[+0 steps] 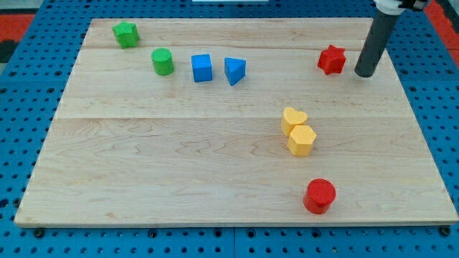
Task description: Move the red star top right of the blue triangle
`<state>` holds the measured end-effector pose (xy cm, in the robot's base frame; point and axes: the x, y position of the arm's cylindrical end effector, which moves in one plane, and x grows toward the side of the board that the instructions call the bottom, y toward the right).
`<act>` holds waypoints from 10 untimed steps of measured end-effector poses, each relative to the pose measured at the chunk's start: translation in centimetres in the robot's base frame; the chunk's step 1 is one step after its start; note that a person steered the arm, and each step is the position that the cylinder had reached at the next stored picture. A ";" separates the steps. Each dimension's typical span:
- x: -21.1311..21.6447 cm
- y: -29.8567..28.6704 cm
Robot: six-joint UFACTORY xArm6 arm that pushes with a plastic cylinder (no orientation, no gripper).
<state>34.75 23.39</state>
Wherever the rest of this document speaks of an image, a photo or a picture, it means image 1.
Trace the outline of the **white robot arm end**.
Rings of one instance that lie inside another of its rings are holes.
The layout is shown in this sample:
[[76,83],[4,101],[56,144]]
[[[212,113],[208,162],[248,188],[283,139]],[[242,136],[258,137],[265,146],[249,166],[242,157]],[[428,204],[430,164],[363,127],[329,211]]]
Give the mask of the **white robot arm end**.
[[374,0],[376,8],[383,14],[399,16],[405,10],[422,11],[430,0]]

